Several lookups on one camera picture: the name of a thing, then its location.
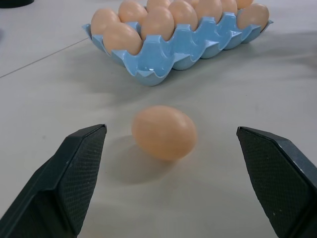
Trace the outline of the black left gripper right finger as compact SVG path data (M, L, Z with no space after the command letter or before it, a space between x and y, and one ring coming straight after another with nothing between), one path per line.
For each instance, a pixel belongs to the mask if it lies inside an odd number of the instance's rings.
M240 126L253 190L279 238L317 236L317 168L287 138Z

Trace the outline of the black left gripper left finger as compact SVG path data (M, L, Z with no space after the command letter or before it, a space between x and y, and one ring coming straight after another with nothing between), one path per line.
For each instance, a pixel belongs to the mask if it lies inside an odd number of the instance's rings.
M76 238L97 183L105 124L68 135L0 220L2 238Z

